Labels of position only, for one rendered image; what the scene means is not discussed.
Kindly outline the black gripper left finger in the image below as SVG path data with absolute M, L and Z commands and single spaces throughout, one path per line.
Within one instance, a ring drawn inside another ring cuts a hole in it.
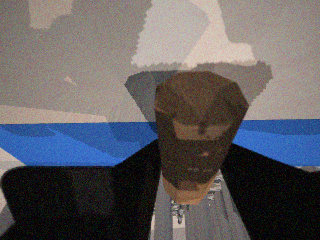
M 14 222 L 98 218 L 108 240 L 148 240 L 161 175 L 158 139 L 115 166 L 19 166 L 0 188 Z

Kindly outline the blue flat strip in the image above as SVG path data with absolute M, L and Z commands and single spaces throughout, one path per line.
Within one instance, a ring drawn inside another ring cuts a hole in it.
M 26 166 L 115 166 L 155 139 L 156 122 L 0 124 L 0 148 Z M 320 119 L 243 120 L 232 143 L 320 167 Z

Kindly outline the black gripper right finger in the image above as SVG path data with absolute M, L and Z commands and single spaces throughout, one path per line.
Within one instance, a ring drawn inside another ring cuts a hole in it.
M 234 143 L 220 171 L 251 240 L 320 240 L 320 171 Z

